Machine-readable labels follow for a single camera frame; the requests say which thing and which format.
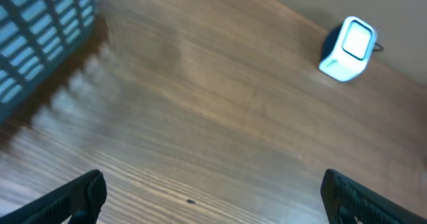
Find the wood grain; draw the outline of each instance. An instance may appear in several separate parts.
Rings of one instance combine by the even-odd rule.
[[[96,168],[100,223],[325,223],[335,168],[427,217],[425,89],[375,60],[321,74],[326,31],[274,0],[99,5],[0,128],[0,214]]]

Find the basket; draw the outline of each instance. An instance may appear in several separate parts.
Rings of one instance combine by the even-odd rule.
[[[0,0],[0,122],[91,33],[97,0]]]

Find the white device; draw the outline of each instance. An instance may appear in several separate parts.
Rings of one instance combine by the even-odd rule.
[[[349,81],[365,70],[376,42],[376,32],[357,17],[347,17],[326,38],[319,70],[338,81]]]

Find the alarm clock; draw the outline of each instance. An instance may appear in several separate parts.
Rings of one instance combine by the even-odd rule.
[[[319,70],[338,81],[357,77],[368,65],[376,38],[375,29],[365,21],[347,17],[326,37]]]

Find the white cube device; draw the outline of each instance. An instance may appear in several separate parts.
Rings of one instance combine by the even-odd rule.
[[[376,42],[376,32],[357,17],[347,17],[326,38],[319,70],[338,81],[349,81],[365,70]]]

